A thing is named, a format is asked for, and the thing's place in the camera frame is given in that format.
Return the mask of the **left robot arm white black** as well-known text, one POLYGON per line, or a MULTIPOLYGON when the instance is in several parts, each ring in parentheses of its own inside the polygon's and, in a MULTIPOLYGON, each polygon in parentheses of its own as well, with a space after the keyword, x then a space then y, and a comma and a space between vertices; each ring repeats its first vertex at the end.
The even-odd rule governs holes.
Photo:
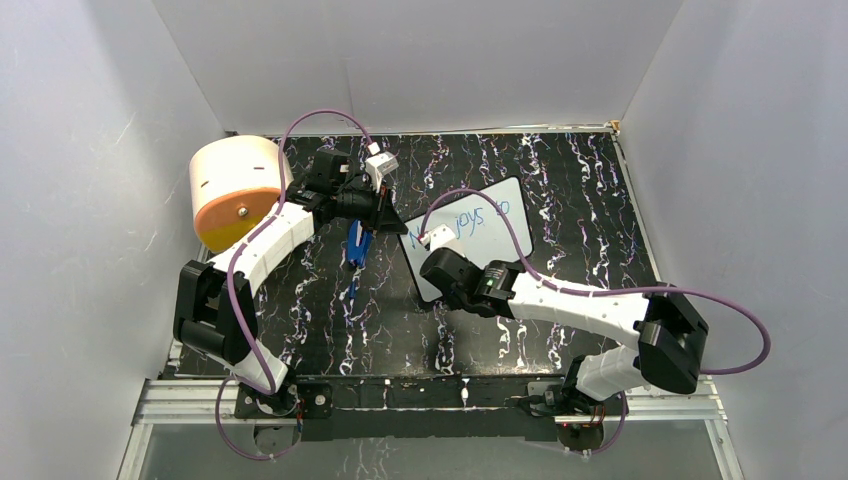
POLYGON ((259 287, 335 218, 364 230, 407 231, 386 181, 398 160, 376 143, 367 150, 361 172, 344 153, 320 150, 299 178, 280 146, 256 136, 213 142, 190 161, 195 230, 214 256, 182 267, 173 336, 226 367, 275 416, 294 411, 299 391, 286 381, 288 365, 257 338, 259 287))

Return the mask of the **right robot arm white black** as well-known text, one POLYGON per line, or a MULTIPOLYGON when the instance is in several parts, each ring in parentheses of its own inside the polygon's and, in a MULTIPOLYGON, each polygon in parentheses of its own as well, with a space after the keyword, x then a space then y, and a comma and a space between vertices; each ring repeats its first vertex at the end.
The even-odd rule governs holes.
POLYGON ((617 347, 573 360, 563 386, 565 405, 590 413, 609 397, 654 386, 692 394, 698 385, 708 326, 679 293, 568 294, 569 282, 535 279, 518 262, 493 260, 485 267, 439 248, 419 269, 452 309, 481 317, 548 321, 603 336, 617 347))

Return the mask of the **small black-framed whiteboard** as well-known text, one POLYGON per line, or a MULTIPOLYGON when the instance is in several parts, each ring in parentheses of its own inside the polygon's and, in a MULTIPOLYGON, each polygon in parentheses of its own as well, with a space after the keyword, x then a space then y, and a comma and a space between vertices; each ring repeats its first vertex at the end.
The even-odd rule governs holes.
MULTIPOLYGON (((519 259, 504 224, 508 221, 516 234, 521 254, 529 257, 534 249, 528 219, 529 202, 525 199, 519 178, 508 177, 483 188, 481 192, 497 204, 503 216, 499 216, 496 208, 480 196, 465 193, 434 209, 427 228, 449 227, 456 234, 466 257, 483 267, 492 260, 514 262, 519 259)), ((400 238, 400 242, 419 298, 423 303, 430 303, 439 299, 441 293, 420 275, 420 268, 428 256, 418 241, 424 216, 421 212, 405 218, 408 233, 400 238)))

